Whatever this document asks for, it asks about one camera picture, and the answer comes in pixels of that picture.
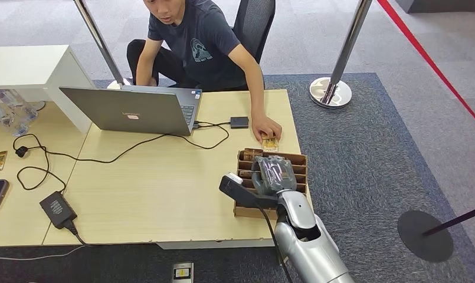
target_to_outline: light wood table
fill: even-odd
[[[43,146],[55,152],[65,152],[77,156],[84,143],[82,134],[53,102],[39,112],[39,117],[30,127]],[[50,193],[62,189],[62,184],[49,176],[41,187],[27,191],[17,181],[18,171],[25,166],[46,167],[42,150],[31,150],[23,159],[12,149],[15,138],[0,127],[0,152],[8,155],[0,179],[9,181],[8,192],[0,206],[0,246],[41,245],[48,231],[50,220],[41,209],[39,202]],[[16,147],[36,146],[33,137],[18,140]],[[66,157],[50,156],[50,170],[63,181],[68,181],[75,161]],[[36,185],[44,172],[28,169],[21,175],[26,186]]]
[[[266,91],[267,114],[283,126],[281,152],[300,153],[286,90]],[[197,120],[220,123],[247,116],[249,92],[204,93]],[[235,218],[234,201],[218,190],[221,178],[237,170],[237,154],[261,148],[249,129],[231,130],[212,150],[176,137],[143,144],[112,164],[78,162],[65,198],[88,243],[155,242],[165,249],[272,246],[264,219]],[[157,135],[101,131],[92,125],[80,158],[110,160]],[[212,146],[225,137],[219,128],[195,130],[190,140]],[[50,227],[44,245],[77,243]]]

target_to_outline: gray carpet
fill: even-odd
[[[354,98],[337,111],[308,98],[307,86],[321,76],[267,75],[266,86],[289,91],[300,146],[309,156],[315,212],[354,280],[475,282],[475,249],[461,225],[451,229],[453,257],[441,264],[416,258],[399,239],[397,219],[409,209],[441,220],[454,214],[376,74],[346,74]],[[96,83],[103,87],[108,81]],[[67,250],[0,248],[0,255]],[[98,246],[39,262],[0,261],[0,282],[170,282],[171,264],[180,261],[195,262],[196,282],[285,282],[271,248],[163,251],[156,245]]]

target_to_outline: black office chair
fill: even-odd
[[[260,63],[268,32],[276,14],[276,0],[241,0],[234,33]]]

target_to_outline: cardboard divider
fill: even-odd
[[[239,160],[238,168],[240,170],[251,170],[251,165],[253,165],[252,161],[244,161],[244,160]],[[306,165],[291,165],[293,168],[294,174],[301,174],[301,175],[306,175],[307,174],[307,166]]]
[[[308,181],[308,169],[307,169],[307,156],[300,154],[288,154],[278,152],[263,152],[261,149],[245,149],[239,152],[237,155],[238,166],[237,176],[243,179],[243,186],[250,192],[257,193],[254,188],[253,181],[251,181],[251,165],[253,165],[254,158],[256,156],[281,156],[291,161],[294,176],[296,178],[297,187],[299,192],[306,193],[307,181]],[[265,213],[270,219],[277,219],[275,208],[264,208]],[[263,214],[257,208],[246,208],[243,205],[234,202],[234,216],[251,217],[251,218],[263,218]]]

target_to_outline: man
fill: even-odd
[[[220,8],[210,0],[143,0],[150,11],[148,39],[133,40],[127,59],[137,85],[157,86],[159,73],[176,87],[206,91],[232,90],[247,83],[251,93],[251,126],[281,137],[282,128],[268,118],[260,66],[228,26]],[[170,50],[161,47],[163,41]]]

